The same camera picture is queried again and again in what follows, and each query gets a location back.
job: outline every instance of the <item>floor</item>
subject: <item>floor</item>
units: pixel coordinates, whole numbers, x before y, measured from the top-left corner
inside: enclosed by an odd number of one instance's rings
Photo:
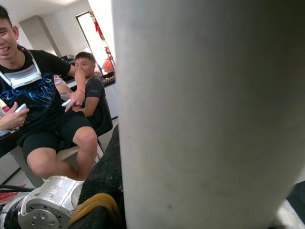
[[[117,126],[117,124],[119,123],[119,120],[114,119],[112,121],[112,123],[113,123],[113,128],[115,128]],[[103,151],[106,150],[107,145],[110,142],[110,139],[112,136],[112,131],[113,131],[113,129],[99,137],[99,140],[102,144]],[[6,185],[16,185],[16,186],[23,185],[23,184],[26,184],[26,187],[34,188],[32,183],[27,179],[27,177],[25,176],[25,174],[22,170],[20,170],[15,176],[13,176],[6,183]]]

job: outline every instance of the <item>bare leg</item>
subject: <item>bare leg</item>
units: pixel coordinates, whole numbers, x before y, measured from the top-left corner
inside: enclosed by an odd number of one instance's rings
[[[73,142],[79,146],[77,153],[77,179],[85,180],[97,155],[97,136],[91,127],[82,127],[74,135]]]
[[[69,164],[58,161],[52,148],[38,148],[30,152],[27,163],[34,174],[43,179],[51,176],[67,176],[77,179],[77,172]]]

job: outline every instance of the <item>hand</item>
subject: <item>hand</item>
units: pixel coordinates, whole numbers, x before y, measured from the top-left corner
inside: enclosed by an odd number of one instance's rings
[[[69,111],[74,106],[80,106],[82,105],[82,102],[84,101],[85,95],[83,92],[75,91],[71,94],[63,95],[63,97],[71,99],[71,103],[67,108],[65,109],[65,112]]]
[[[14,103],[13,107],[0,119],[1,126],[3,130],[10,130],[16,127],[22,127],[27,117],[27,113],[30,111],[28,108],[15,113],[18,108],[17,102]]]

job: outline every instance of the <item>white cylinder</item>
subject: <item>white cylinder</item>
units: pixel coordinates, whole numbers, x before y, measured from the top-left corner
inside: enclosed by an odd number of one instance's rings
[[[113,0],[129,229],[266,229],[305,161],[305,2]]]

